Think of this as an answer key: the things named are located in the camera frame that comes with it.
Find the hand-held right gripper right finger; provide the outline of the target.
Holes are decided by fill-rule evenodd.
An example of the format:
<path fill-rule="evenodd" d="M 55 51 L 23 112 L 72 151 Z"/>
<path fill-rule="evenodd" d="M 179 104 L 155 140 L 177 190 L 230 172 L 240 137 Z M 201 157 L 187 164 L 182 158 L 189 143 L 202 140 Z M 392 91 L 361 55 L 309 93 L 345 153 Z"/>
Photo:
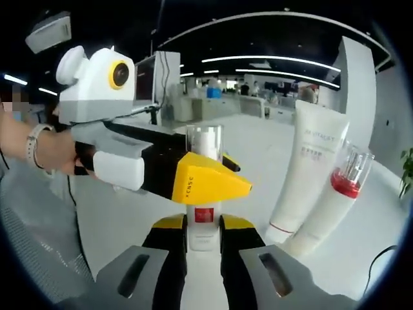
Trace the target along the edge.
<path fill-rule="evenodd" d="M 265 245 L 254 225 L 224 214 L 221 276 L 230 309 L 322 309 L 323 292 L 307 267 L 275 245 Z"/>

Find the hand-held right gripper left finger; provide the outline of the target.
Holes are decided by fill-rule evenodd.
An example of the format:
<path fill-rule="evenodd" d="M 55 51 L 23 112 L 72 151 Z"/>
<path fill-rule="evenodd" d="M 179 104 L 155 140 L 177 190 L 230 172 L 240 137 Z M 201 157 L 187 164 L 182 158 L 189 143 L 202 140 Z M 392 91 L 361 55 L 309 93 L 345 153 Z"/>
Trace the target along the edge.
<path fill-rule="evenodd" d="M 96 278 L 110 309 L 179 309 L 185 285 L 186 215 L 153 224 L 141 246 L 131 246 Z"/>

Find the person's left hand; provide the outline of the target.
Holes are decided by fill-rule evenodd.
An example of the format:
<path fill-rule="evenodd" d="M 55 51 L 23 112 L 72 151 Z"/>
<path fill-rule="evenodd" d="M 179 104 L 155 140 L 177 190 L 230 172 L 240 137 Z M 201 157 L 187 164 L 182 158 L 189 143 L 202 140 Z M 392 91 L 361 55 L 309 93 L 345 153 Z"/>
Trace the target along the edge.
<path fill-rule="evenodd" d="M 69 130 L 52 132 L 44 130 L 37 139 L 35 157 L 37 164 L 47 171 L 58 170 L 67 175 L 89 175 L 94 172 L 84 168 L 76 154 L 75 141 Z"/>

